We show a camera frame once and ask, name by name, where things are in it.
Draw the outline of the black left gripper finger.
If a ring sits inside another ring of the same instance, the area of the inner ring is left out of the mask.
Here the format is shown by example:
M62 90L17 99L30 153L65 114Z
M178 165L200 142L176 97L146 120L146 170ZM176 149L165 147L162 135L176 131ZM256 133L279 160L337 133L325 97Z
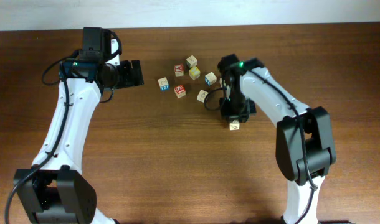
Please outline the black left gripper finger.
M135 85L143 85L144 79L143 79L143 72L141 69L141 64L139 60L132 60L132 70L133 70L133 83Z
M119 77L119 88L127 88L131 86L131 63L128 60L120 62L118 66Z

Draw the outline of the bird picture wooden block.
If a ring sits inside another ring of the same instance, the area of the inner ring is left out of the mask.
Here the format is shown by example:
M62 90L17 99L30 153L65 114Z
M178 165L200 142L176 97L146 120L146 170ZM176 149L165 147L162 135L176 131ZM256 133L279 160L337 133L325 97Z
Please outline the bird picture wooden block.
M238 120L234 120L229 123L229 130L230 131L235 131L240 129L240 123Z

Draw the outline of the blue D wooden block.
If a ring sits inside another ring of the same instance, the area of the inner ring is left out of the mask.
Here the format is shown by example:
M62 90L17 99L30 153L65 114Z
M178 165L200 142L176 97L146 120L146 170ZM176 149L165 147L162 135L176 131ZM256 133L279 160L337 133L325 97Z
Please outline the blue D wooden block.
M217 77L215 76L215 74L213 72L210 72L207 75L205 75L205 82L209 86L215 84L216 81L217 81Z

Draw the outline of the red E wooden block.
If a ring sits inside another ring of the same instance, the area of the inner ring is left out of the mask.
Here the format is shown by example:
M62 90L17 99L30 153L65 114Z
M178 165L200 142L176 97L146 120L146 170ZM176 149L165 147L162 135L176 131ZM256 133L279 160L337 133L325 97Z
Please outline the red E wooden block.
M186 90L183 85L178 85L174 88L175 95L177 98L181 98L186 95Z

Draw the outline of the yellow top wooden block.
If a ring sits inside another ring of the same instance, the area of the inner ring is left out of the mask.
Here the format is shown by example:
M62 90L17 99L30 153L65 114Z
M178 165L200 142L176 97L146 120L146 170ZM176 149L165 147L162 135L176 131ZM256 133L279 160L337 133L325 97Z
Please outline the yellow top wooden block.
M194 67L192 67L192 68L189 69L189 76L193 80L199 78L200 74L201 74L201 72L200 72L200 70L196 66L194 66Z

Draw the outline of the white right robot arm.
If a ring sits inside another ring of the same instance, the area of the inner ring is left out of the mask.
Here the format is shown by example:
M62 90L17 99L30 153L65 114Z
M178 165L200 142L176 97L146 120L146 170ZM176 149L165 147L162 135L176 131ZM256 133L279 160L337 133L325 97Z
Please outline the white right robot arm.
M231 54L217 68L224 90L221 116L246 123L260 108L276 128L275 159L288 190L282 223L317 223L320 187L336 162L328 112L298 101L257 58L241 61Z

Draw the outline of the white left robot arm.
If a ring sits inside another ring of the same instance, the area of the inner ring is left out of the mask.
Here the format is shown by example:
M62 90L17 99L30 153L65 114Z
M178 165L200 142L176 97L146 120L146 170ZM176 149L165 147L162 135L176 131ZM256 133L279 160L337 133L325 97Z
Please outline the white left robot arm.
M103 93L144 84L140 61L121 61L121 54L114 31L84 27L82 48L53 63L59 68L56 109L31 167L14 174L5 223L15 195L31 223L117 223L97 208L96 191L82 175L82 157Z

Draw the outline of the blue H wooden block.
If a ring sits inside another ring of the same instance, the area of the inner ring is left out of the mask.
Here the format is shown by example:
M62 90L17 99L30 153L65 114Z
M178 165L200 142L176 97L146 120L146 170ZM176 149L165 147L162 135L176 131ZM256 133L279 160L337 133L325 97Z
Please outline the blue H wooden block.
M158 79L158 84L161 91L165 91L169 89L169 82L166 77Z

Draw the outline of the red A wooden block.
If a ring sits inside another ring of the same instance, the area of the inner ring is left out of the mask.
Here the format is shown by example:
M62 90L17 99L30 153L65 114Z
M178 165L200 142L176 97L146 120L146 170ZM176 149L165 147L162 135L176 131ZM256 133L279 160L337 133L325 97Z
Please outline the red A wooden block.
M178 64L174 66L174 73L176 77L181 77L184 75L184 66L183 64Z

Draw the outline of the plain top wooden block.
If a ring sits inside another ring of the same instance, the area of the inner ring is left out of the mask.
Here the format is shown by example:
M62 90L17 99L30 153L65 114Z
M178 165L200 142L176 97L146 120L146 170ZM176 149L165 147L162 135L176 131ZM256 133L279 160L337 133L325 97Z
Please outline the plain top wooden block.
M195 56L191 55L186 59L186 65L189 69L196 67L198 65L198 60Z

